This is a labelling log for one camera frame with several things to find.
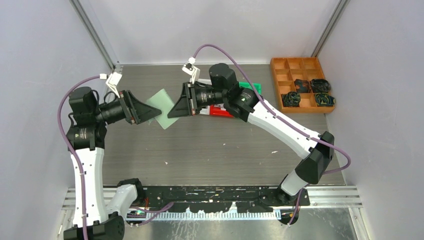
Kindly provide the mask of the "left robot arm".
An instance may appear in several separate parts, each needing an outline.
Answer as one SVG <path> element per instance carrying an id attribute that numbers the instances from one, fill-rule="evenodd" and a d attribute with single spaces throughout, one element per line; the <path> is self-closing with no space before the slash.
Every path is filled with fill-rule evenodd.
<path id="1" fill-rule="evenodd" d="M 161 110 L 122 90 L 111 102 L 99 103 L 99 94 L 88 86 L 69 94 L 71 126 L 66 133 L 75 173 L 75 212 L 65 240 L 121 240 L 131 206 L 141 206 L 146 193 L 138 178 L 121 180 L 115 195 L 105 202 L 103 158 L 107 126 L 125 120 L 138 125 L 161 115 Z"/>

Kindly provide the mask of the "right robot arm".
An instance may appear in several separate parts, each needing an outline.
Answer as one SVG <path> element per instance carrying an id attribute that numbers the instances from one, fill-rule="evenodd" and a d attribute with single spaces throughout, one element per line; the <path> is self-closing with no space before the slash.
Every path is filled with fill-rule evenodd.
<path id="1" fill-rule="evenodd" d="M 275 109 L 256 90 L 241 87 L 235 71 L 225 63 L 209 68 L 209 84 L 199 81 L 200 70 L 193 63 L 185 63 L 182 71 L 190 75 L 190 80 L 183 83 L 168 118 L 194 116 L 206 106 L 222 105 L 231 116 L 260 127 L 289 146 L 301 161 L 278 185 L 275 197 L 283 205 L 291 205 L 301 189 L 320 181 L 334 155 L 329 146 L 335 140 L 331 133 L 303 127 Z"/>

